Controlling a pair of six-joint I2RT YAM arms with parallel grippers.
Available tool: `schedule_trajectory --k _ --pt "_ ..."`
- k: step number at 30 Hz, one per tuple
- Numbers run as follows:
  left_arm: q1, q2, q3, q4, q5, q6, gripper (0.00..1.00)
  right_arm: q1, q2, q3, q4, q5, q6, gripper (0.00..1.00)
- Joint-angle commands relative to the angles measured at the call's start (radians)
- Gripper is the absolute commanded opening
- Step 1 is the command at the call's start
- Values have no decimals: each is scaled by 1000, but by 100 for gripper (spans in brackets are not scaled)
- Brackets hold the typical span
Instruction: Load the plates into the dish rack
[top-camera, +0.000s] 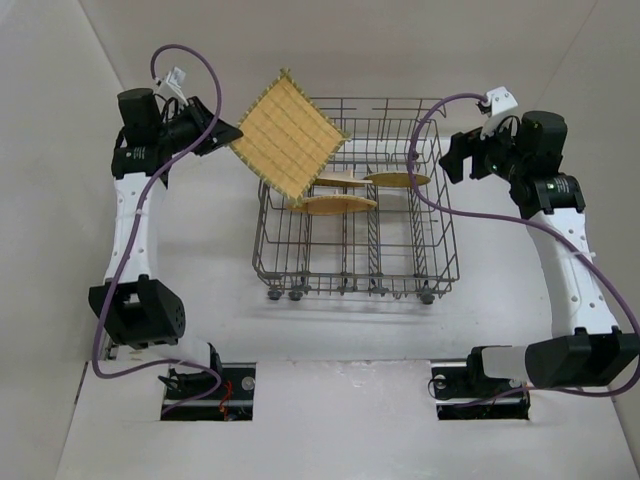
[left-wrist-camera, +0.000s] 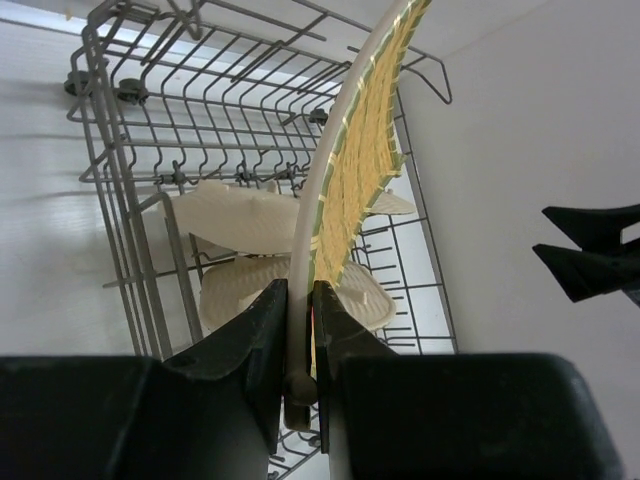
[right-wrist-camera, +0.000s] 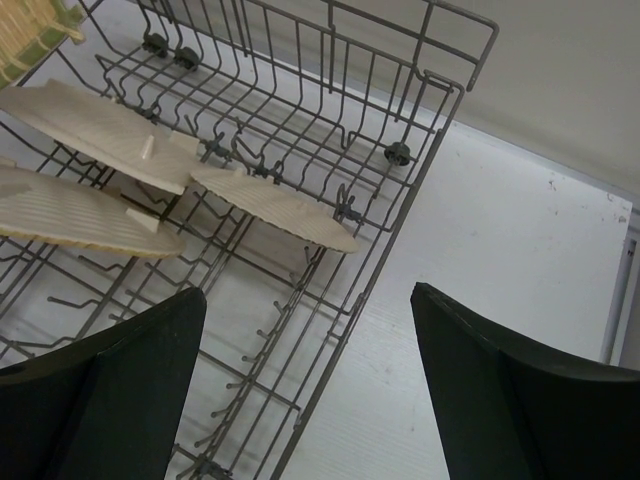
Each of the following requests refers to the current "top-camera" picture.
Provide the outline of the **rectangular woven bamboo plate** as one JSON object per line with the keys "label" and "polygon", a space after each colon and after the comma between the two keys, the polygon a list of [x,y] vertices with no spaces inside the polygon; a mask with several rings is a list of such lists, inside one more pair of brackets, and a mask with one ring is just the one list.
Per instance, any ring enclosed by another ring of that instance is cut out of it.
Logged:
{"label": "rectangular woven bamboo plate", "polygon": [[260,180],[296,204],[349,135],[283,68],[241,117],[234,154]]}

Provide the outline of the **round woven bamboo plate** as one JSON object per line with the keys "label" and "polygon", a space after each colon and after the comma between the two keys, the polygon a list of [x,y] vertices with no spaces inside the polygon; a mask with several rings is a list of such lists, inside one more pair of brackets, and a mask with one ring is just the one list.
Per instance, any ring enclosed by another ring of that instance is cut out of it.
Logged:
{"label": "round woven bamboo plate", "polygon": [[423,174],[415,174],[414,180],[411,180],[407,172],[388,171],[369,174],[363,180],[382,188],[411,188],[413,184],[426,185],[431,181],[431,178]]}

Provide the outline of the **shovel-shaped woven bamboo plate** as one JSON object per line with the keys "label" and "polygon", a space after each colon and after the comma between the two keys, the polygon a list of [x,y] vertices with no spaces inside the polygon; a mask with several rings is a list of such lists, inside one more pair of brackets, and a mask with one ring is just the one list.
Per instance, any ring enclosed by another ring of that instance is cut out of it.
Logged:
{"label": "shovel-shaped woven bamboo plate", "polygon": [[353,170],[325,172],[313,183],[314,186],[337,188],[360,188],[372,184],[371,180],[356,178]]}

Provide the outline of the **square woven bamboo plate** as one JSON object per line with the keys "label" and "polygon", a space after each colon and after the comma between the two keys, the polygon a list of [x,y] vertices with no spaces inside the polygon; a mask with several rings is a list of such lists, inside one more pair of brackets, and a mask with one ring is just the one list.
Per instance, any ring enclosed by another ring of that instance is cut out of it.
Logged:
{"label": "square woven bamboo plate", "polygon": [[298,203],[288,204],[287,209],[308,215],[331,216],[367,212],[376,206],[375,200],[354,195],[334,194],[305,197]]}

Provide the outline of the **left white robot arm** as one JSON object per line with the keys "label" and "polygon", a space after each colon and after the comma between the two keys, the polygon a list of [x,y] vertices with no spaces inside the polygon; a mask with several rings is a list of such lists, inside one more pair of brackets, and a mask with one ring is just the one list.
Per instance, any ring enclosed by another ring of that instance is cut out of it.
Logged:
{"label": "left white robot arm", "polygon": [[154,349],[153,365],[184,365],[218,378],[212,345],[187,335],[184,304],[159,277],[158,219],[172,166],[188,154],[205,156],[242,133],[196,96],[135,88],[119,93],[117,105],[122,127],[111,160],[113,246],[101,284],[88,291],[98,320],[94,374],[110,376],[100,367],[102,342],[109,338],[116,346]]}

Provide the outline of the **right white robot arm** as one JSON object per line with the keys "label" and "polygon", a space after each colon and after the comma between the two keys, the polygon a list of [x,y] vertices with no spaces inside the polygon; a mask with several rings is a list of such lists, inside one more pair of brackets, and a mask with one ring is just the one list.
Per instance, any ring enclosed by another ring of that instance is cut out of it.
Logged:
{"label": "right white robot arm", "polygon": [[565,119],[529,111],[514,127],[500,122],[491,136],[481,129],[459,132],[439,164],[453,183],[470,176],[498,176],[509,185],[539,256],[552,316],[552,337],[528,345],[524,371],[537,388],[609,385],[639,355],[639,336],[624,333],[603,297],[607,288],[589,253],[586,202],[578,180],[561,172],[568,134]]}

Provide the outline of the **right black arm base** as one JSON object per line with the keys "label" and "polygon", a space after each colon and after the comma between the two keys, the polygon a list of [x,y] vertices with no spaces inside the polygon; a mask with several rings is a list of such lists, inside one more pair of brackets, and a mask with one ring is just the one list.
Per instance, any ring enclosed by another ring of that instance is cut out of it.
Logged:
{"label": "right black arm base", "polygon": [[474,347],[465,358],[434,360],[428,392],[440,421],[529,419],[530,394],[523,383],[488,377],[481,352]]}

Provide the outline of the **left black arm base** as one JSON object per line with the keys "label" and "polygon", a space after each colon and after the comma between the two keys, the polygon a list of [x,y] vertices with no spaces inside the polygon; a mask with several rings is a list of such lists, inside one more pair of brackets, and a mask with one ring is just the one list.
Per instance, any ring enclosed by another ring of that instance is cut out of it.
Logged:
{"label": "left black arm base", "polygon": [[216,385],[216,379],[201,371],[176,371],[170,368],[158,379],[164,385],[162,421],[251,421],[253,418],[257,365],[222,365],[222,382],[208,396],[193,399]]}

